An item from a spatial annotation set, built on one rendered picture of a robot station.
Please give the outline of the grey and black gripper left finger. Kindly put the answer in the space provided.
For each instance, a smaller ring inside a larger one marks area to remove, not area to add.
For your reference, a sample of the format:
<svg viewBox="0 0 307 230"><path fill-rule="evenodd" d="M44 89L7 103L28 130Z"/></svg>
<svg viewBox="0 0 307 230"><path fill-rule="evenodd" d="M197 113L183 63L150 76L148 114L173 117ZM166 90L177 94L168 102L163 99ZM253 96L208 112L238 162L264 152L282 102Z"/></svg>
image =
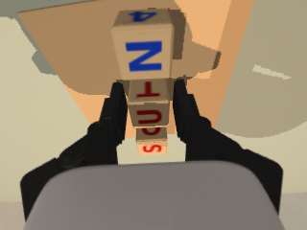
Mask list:
<svg viewBox="0 0 307 230"><path fill-rule="evenodd" d="M128 104L123 83L114 82L100 119L87 134L53 158L27 172L20 181L25 222L46 183L55 175L87 166L118 165L117 148L125 140ZM86 157L86 162L85 162Z"/></svg>

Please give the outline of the orange flat mat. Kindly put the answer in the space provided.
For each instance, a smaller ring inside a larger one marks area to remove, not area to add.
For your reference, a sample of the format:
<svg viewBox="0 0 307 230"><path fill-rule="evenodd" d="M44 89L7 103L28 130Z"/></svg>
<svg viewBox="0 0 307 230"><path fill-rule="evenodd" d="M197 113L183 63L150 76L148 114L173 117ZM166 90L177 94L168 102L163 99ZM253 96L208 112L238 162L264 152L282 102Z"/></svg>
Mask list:
<svg viewBox="0 0 307 230"><path fill-rule="evenodd" d="M254 0L88 0L17 13L60 80L92 124L112 84L124 86L111 36L119 11L167 9L175 26L167 80L167 134L177 134L174 83L184 79L199 113L215 128Z"/></svg>

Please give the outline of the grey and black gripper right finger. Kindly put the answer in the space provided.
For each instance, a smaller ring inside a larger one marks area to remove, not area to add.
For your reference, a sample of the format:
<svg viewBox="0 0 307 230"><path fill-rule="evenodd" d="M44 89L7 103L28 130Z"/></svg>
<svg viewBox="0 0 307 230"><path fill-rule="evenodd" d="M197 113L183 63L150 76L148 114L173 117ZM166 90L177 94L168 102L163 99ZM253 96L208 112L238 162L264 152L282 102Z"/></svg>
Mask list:
<svg viewBox="0 0 307 230"><path fill-rule="evenodd" d="M192 110L193 109L193 110ZM184 79L174 83L173 110L177 138L186 144L185 161L226 161L250 169L260 180L279 216L283 181L281 166L220 133L200 115L194 94L188 94Z"/></svg>

